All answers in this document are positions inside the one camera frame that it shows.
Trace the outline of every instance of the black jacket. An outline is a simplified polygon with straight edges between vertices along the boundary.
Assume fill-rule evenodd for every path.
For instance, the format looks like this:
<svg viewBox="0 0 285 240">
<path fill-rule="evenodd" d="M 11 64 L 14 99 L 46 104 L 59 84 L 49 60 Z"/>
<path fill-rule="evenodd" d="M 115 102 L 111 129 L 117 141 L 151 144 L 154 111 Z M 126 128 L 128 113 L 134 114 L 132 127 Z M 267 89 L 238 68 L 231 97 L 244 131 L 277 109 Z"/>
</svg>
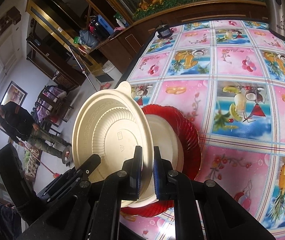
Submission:
<svg viewBox="0 0 285 240">
<path fill-rule="evenodd" d="M 14 142 L 19 143 L 18 138 L 22 141 L 27 141 L 35 120 L 26 109 L 23 109 L 15 102 L 5 104 L 4 110 L 4 118 L 0 116 L 1 126 Z"/>
</svg>

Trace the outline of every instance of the broom handle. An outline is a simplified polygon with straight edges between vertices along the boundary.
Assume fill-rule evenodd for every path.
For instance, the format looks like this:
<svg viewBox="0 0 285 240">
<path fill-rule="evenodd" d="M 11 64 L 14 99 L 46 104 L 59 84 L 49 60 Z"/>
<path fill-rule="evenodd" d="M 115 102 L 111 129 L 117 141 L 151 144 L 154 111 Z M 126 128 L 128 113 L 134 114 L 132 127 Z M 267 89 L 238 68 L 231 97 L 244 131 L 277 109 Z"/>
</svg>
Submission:
<svg viewBox="0 0 285 240">
<path fill-rule="evenodd" d="M 32 152 L 32 151 L 30 151 L 30 153 L 33 155 L 33 157 L 35 157 L 35 159 L 37 160 L 37 161 L 39 161 L 47 170 L 49 170 L 53 175 L 55 175 L 55 173 L 51 170 L 51 169 L 49 169 L 46 165 L 44 165 L 42 162 L 41 162 L 41 160 L 39 160 L 37 157 L 36 157 L 36 155 Z"/>
</svg>

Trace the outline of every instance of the brand logo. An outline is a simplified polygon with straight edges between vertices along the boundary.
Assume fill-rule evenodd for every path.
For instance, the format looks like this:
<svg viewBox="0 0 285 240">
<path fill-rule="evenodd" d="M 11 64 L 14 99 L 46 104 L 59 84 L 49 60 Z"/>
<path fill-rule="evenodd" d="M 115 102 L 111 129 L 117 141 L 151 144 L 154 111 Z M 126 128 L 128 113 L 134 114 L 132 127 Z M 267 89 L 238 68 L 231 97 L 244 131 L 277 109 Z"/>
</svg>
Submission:
<svg viewBox="0 0 285 240">
<path fill-rule="evenodd" d="M 280 25 L 276 25 L 279 30 L 285 31 L 284 27 L 284 16 L 281 17 Z"/>
</svg>

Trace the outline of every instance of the metal pole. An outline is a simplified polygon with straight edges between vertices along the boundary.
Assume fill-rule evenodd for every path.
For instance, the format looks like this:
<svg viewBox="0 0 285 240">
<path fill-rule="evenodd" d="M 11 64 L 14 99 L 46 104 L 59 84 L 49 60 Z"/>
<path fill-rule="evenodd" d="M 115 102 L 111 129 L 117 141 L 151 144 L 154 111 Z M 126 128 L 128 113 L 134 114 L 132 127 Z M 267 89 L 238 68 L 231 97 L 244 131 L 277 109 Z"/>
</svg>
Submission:
<svg viewBox="0 0 285 240">
<path fill-rule="evenodd" d="M 88 77 L 88 75 L 87 75 L 86 71 L 84 70 L 84 68 L 82 67 L 82 65 L 79 63 L 78 59 L 76 58 L 76 55 L 74 54 L 74 52 L 73 52 L 73 50 L 71 49 L 71 47 L 70 47 L 70 46 L 68 46 L 68 48 L 69 48 L 69 50 L 70 50 L 71 54 L 74 56 L 74 58 L 75 58 L 76 62 L 77 62 L 77 63 L 78 63 L 78 65 L 79 65 L 79 67 L 81 68 L 81 70 L 82 70 L 83 74 L 84 74 L 84 75 L 86 76 L 86 78 L 89 80 L 90 84 L 91 84 L 91 85 L 92 85 L 92 87 L 95 89 L 95 91 L 96 91 L 96 92 L 98 92 L 98 91 L 97 91 L 97 89 L 95 88 L 95 86 L 93 85 L 93 83 L 91 82 L 91 80 L 89 79 L 89 77 Z"/>
</svg>

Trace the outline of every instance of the picture frame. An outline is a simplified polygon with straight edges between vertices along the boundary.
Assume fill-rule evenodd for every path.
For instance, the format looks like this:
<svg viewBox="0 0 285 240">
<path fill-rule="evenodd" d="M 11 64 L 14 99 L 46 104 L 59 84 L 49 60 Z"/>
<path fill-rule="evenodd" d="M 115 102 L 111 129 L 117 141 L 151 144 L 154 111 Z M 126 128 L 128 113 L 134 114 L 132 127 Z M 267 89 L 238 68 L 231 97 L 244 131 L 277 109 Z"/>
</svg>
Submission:
<svg viewBox="0 0 285 240">
<path fill-rule="evenodd" d="M 0 103 L 2 105 L 5 105 L 8 102 L 13 101 L 17 105 L 21 106 L 26 96 L 27 93 L 17 84 L 15 84 L 13 81 L 11 81 Z M 0 125 L 0 130 L 5 134 L 7 134 L 1 125 Z"/>
</svg>

